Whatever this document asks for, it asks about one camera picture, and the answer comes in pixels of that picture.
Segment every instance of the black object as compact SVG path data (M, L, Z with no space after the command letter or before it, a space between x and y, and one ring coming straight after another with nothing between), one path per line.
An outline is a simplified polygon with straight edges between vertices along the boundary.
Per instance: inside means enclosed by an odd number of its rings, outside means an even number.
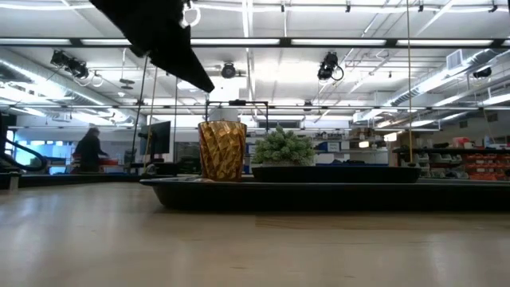
M196 178L141 180L179 210L510 210L510 184L468 180L418 183L204 183Z
M409 148L395 148L393 153L408 154ZM413 153L439 153L449 155L510 155L510 149L508 150L496 150L496 149L476 149L476 148L413 148Z
M254 167L263 183L416 183L419 168L412 167Z
M337 69L342 72L342 76L335 79L333 74ZM343 79L343 69L338 65L338 57L336 56L336 52L328 52L322 63L320 63L317 77L320 81L327 81L329 79L340 81Z
M222 69L222 77L225 79L232 79L236 76L236 69L233 66L233 63L225 63Z
M448 146L449 146L449 143L435 143L432 145L433 148L447 148Z
M310 100L306 100L303 104L304 107L311 107L313 106L312 102ZM311 112L312 110L310 108L303 108L303 112Z
M154 161L154 154L170 153L170 131L171 122L162 122L151 124L151 148L146 154L147 150L147 137L149 133L149 126L142 127L141 132L138 134L140 137L140 154L151 155L151 162Z
M214 89L190 47L191 28L182 28L184 0L91 0L133 44L138 57L206 92Z
M489 77L490 75L492 75L491 67L488 67L486 69L483 69L481 71L473 73L473 77L475 77L476 79L479 79L482 77Z
M73 77L78 79L86 79L89 75L86 62L78 61L75 57L70 57L63 51L53 51L49 63L59 69L64 68L66 72L71 73Z

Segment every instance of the ceiling light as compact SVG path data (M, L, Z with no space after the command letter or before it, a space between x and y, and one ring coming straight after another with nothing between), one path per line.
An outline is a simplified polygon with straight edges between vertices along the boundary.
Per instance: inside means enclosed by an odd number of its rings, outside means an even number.
M426 124L432 124L432 123L433 123L433 120L418 120L418 121L413 122L411 124L411 127L421 127Z
M92 116L85 113L73 113L73 118L76 118L77 120L81 120L85 123L89 124L95 124L95 125L111 125L112 122L109 120L103 119L98 116Z
M279 45L280 39L270 38L195 38L191 45Z
M463 115L465 115L465 112L460 112L458 114L447 116L447 117L442 118L441 120L453 120L453 119L455 119L455 118L457 118L459 116L463 116Z
M441 107L442 105L445 105L445 104L451 104L453 103L454 101L456 100L459 100L461 97L460 96L451 96L449 98L446 98L444 100L440 100L438 101L436 104L434 104L433 106L434 107Z
M407 40L398 40L397 46L407 46ZM471 46L488 46L493 43L493 40L410 40L410 45L442 45L442 46L458 46L458 45L471 45Z
M507 100L510 100L510 94L506 94L503 96L493 96L492 98L490 98L488 100L484 100L483 102L481 102L478 105L485 106L485 105L491 105L491 104L499 104L499 103L503 103Z
M352 45L385 45L386 40L376 39L292 39L291 45L326 45L326 46L352 46Z
M24 113L28 113L30 115L33 115L33 116L46 116L44 113L42 112L39 112L38 110L34 110L33 108L10 108L11 110L13 111L16 111L16 112L24 112Z
M130 45L128 39L82 39L83 45Z
M359 142L359 148L370 147L370 143L367 141Z
M0 45L71 45L69 39L0 38Z
M384 141L386 142L394 142L397 141L397 133L393 132L391 134L387 134L384 136Z

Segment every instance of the succulent plant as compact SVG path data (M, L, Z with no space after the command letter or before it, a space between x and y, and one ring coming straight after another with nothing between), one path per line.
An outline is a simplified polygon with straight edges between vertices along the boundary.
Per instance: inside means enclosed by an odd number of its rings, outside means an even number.
M277 126L265 140L258 140L254 163L292 162L298 165L310 165L314 156L310 138L297 137L293 131L284 132Z

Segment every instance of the metal frame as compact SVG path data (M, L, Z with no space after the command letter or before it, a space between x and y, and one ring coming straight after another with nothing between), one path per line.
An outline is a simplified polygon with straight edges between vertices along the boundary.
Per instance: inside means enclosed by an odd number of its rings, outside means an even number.
M269 102L263 100L245 101L245 100L230 100L230 101L217 101L217 100L206 100L206 122L209 121L209 106L210 104L219 104L218 108L224 108L222 104L229 104L233 108L244 108L248 107L251 109L258 109L257 104L263 104L265 106L265 131L269 132Z
M365 109L391 109L391 110L409 110L409 107L387 107L387 106L352 106L352 105L315 105L315 106L299 106L299 105L269 105L267 101L254 101L249 102L246 101L247 104L252 105L246 105L246 106L239 106L239 105L228 105L228 106L222 106L221 103L229 103L229 102L219 102L219 101L209 101L209 103L201 104L201 105L155 105L153 109L204 109L211 106L211 104L219 104L219 105L212 105L213 107L220 107L221 108L236 108L236 109L258 109L265 107L266 111L268 112L269 109L286 109L286 110L302 110L303 108L306 109L313 109L313 110L365 110ZM0 104L0 108L72 108L72 109L78 109L78 108L138 108L137 105L71 105L71 104ZM151 109L151 106L149 105L143 105L140 106L140 109ZM441 107L413 107L413 110L427 110L427 111L510 111L510 106L490 106L490 107L449 107L449 106L441 106Z
M68 40L67 43L51 44L44 43L44 41L51 40ZM95 40L105 41L103 44L90 44L86 45L84 41ZM221 44L221 43L208 43L196 44L194 41L200 40L231 40L231 41L244 41L244 40L270 40L275 44L265 43L251 43L251 44ZM349 40L357 41L358 43L345 43L345 44L293 44L292 40ZM373 44L373 40L384 41L383 44ZM461 40L461 41L490 41L489 45L445 45L438 43L436 45L411 45L413 49L486 49L486 48L499 48L510 49L510 40L507 38L485 38L485 39L470 39L470 38L411 38L414 40L425 41L447 41L447 40ZM406 46L397 45L398 41L407 41L405 38L368 38L368 37L201 37L192 38L190 45L194 48L376 48L376 49L405 49ZM129 48L130 44L125 38L101 38L101 37L0 37L0 47L53 47L53 48Z

